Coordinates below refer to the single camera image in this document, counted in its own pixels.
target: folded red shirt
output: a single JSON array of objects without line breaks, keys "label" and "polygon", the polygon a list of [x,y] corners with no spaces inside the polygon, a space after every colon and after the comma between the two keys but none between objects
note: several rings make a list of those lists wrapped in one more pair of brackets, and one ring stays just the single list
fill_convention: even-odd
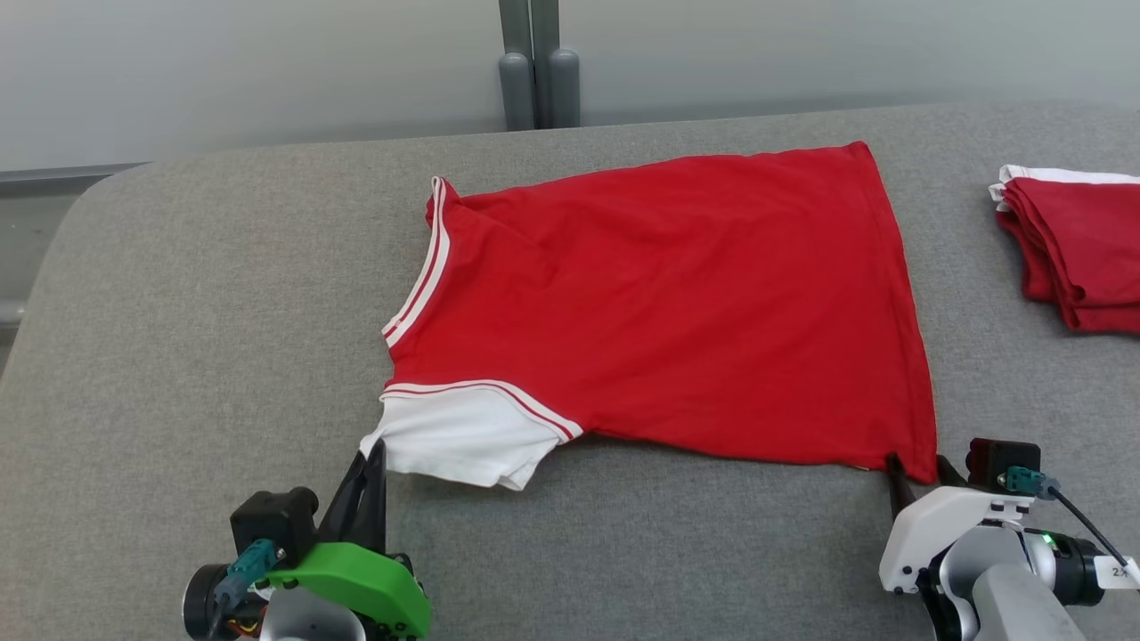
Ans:
[{"label": "folded red shirt", "polygon": [[1026,298],[1056,302],[1074,330],[1140,333],[1140,185],[1015,178],[1002,195]]}]

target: cable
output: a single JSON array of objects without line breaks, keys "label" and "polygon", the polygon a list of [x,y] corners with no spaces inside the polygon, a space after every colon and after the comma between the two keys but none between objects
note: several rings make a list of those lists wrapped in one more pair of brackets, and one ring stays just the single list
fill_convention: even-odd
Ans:
[{"label": "cable", "polygon": [[1073,516],[1076,517],[1077,520],[1084,525],[1084,527],[1089,528],[1089,532],[1097,537],[1097,541],[1105,546],[1105,550],[1108,550],[1108,553],[1112,554],[1113,558],[1116,559],[1116,562],[1121,565],[1121,569],[1125,570],[1132,577],[1132,581],[1140,582],[1140,574],[1137,574],[1135,571],[1135,563],[1129,565],[1127,560],[1124,559],[1124,555],[1116,551],[1116,547],[1109,543],[1107,538],[1105,538],[1104,534],[1100,534],[1100,530],[1097,529],[1097,526],[1092,525],[1092,521],[1089,520],[1089,517],[1084,516],[1084,512],[1077,510],[1076,505],[1061,494],[1061,490],[1057,487],[1050,487],[1048,492],[1049,494],[1056,496],[1057,500],[1061,502],[1061,505],[1065,505],[1069,512],[1073,512]]},{"label": "cable", "polygon": [[221,627],[221,619],[226,618],[226,606],[228,605],[229,594],[222,594],[214,605],[214,616],[210,620],[210,634],[206,635],[206,641],[213,641],[218,638],[218,628]]}]

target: t-shirt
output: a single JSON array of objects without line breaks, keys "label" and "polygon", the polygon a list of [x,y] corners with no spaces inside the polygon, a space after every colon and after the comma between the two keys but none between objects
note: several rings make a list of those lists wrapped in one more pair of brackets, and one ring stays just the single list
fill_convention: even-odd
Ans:
[{"label": "t-shirt", "polygon": [[935,415],[870,151],[681,157],[492,194],[441,178],[384,327],[389,469],[521,489],[595,432],[931,482]]}]

